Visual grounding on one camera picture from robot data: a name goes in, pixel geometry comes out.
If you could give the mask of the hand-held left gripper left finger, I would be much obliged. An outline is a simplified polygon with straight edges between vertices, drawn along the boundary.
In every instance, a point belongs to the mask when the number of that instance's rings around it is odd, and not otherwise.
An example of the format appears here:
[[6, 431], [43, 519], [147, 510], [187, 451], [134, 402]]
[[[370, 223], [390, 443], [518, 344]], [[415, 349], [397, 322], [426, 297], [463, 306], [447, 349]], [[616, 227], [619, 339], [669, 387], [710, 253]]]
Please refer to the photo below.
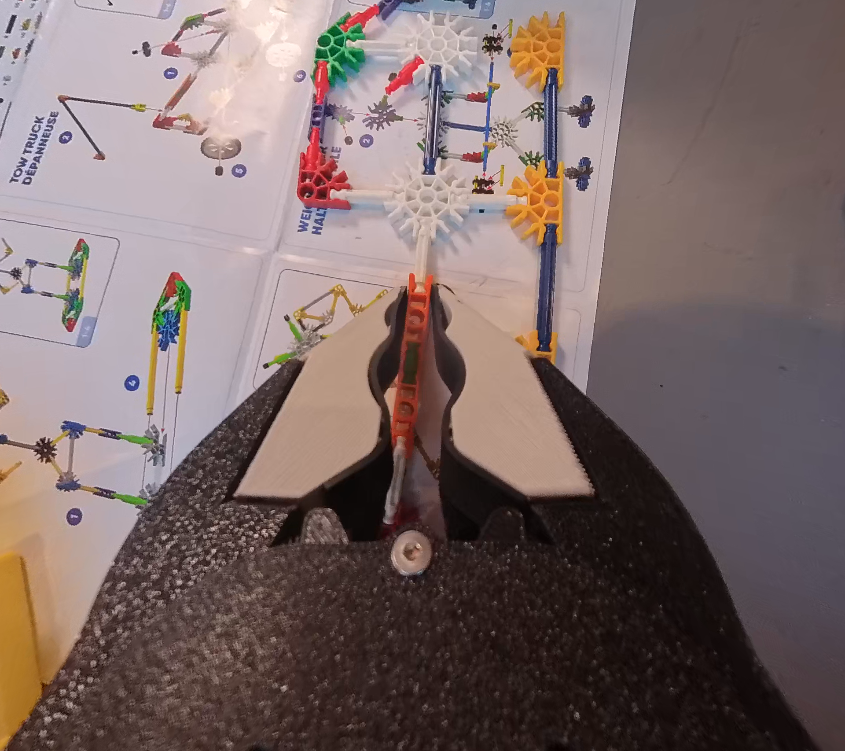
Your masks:
[[244, 463], [235, 498], [331, 508], [350, 538], [377, 538], [393, 477], [386, 390], [398, 372], [399, 289], [315, 346]]

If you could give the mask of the colourful rod connector toy model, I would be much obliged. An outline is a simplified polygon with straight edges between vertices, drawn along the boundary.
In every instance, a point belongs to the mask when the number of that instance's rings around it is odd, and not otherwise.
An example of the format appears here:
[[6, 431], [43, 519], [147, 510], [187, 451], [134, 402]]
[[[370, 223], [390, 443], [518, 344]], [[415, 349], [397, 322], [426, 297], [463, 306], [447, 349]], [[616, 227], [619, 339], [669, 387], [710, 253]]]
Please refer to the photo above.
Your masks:
[[[561, 107], [565, 81], [566, 15], [548, 11], [502, 31], [491, 25], [479, 38], [468, 20], [447, 12], [416, 14], [395, 41], [367, 41], [367, 24], [384, 18], [393, 0], [355, 14], [346, 12], [316, 38], [309, 142], [300, 153], [297, 196], [304, 207], [381, 207], [415, 246], [409, 291], [430, 299], [428, 252], [439, 235], [449, 238], [471, 212], [502, 212], [539, 253], [536, 328], [517, 335], [529, 355], [555, 363], [556, 254], [564, 241], [565, 183], [589, 187], [593, 161], [584, 155], [565, 166], [560, 114], [588, 128], [595, 104], [588, 95]], [[368, 111], [372, 130], [398, 119], [390, 100], [402, 88], [425, 84], [419, 164], [410, 164], [384, 187], [357, 188], [328, 152], [322, 134], [332, 89], [361, 70], [369, 54], [396, 54], [402, 67], [384, 96]]]

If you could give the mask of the yellow plastic bin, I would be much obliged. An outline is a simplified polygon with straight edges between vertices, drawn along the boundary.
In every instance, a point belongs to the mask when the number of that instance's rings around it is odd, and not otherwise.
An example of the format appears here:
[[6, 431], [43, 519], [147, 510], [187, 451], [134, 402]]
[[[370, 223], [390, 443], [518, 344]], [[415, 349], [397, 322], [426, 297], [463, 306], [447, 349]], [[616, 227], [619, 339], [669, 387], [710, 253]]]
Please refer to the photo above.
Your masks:
[[1, 719], [19, 723], [41, 695], [36, 628], [23, 558], [1, 554]]

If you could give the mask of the toy building instruction sheet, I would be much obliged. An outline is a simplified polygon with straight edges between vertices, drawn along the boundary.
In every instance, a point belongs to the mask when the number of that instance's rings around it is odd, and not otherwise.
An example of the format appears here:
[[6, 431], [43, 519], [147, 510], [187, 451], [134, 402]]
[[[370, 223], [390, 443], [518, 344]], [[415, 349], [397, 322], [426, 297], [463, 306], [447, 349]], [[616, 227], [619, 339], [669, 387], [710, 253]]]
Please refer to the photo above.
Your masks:
[[[317, 37], [381, 0], [1, 0], [1, 554], [23, 558], [41, 687], [142, 507], [282, 363], [407, 280], [413, 240], [378, 206], [304, 207]], [[585, 386], [635, 0], [416, 0], [402, 38], [457, 14], [482, 38], [566, 15], [555, 362]], [[421, 159], [425, 84], [369, 54], [332, 89], [322, 149], [357, 188]], [[536, 328], [539, 250], [500, 211], [428, 252], [436, 281], [511, 338]]]

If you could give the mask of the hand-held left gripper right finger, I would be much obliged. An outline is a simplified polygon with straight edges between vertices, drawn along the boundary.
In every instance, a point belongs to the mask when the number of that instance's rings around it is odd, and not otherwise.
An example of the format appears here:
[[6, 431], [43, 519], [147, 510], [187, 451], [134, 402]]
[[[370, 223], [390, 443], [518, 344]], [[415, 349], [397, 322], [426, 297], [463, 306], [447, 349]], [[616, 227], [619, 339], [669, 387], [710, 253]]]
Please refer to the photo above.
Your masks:
[[436, 364], [449, 398], [439, 494], [449, 535], [480, 535], [500, 508], [547, 535], [537, 507], [590, 502], [590, 479], [533, 358], [453, 292], [432, 293]]

